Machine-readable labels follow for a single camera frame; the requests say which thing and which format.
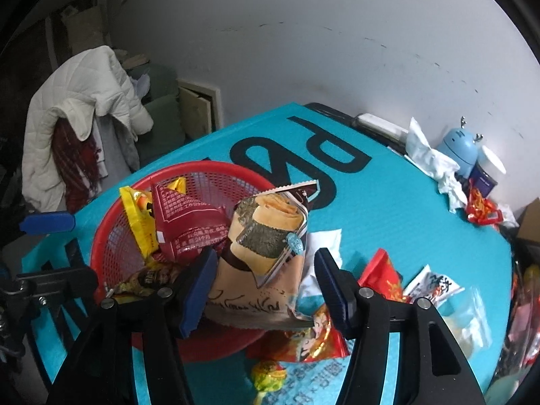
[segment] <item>metal screw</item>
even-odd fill
[[[103,299],[101,302],[101,307],[103,309],[110,309],[114,306],[114,299]]]
[[[423,297],[421,299],[418,299],[416,303],[422,309],[429,309],[431,307],[431,302]]]
[[[371,288],[360,288],[358,293],[365,299],[370,299],[373,297],[373,290]]]
[[[172,289],[169,288],[168,286],[158,289],[158,296],[160,296],[162,299],[169,298],[171,295],[172,295]]]

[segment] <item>red plastic basket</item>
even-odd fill
[[[188,195],[225,207],[229,217],[238,201],[274,187],[259,174],[241,166],[219,161],[191,161],[158,170],[136,182],[133,188],[150,190],[152,184],[168,184],[178,177],[186,179]],[[97,273],[99,282],[96,301],[99,303],[105,297],[105,284],[112,288],[143,266],[143,257],[118,198],[99,225],[92,245],[90,267]],[[224,357],[241,350],[263,333],[205,321],[188,340],[179,341],[180,355],[184,362]]]

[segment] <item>clear plastic bag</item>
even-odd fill
[[[491,329],[485,316],[484,302],[480,291],[471,287],[450,300],[454,312],[443,316],[445,323],[460,345],[467,359],[479,350],[491,346]]]

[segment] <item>maroon snack package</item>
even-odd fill
[[[189,262],[203,247],[227,238],[230,221],[222,209],[162,185],[152,185],[156,236],[167,260]]]

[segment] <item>blue humidifier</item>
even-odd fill
[[[465,129],[465,124],[465,117],[461,117],[461,128],[454,128],[447,133],[441,144],[437,146],[437,150],[460,165],[460,170],[457,171],[458,175],[468,178],[478,158],[476,144],[484,136],[482,134],[473,135]]]

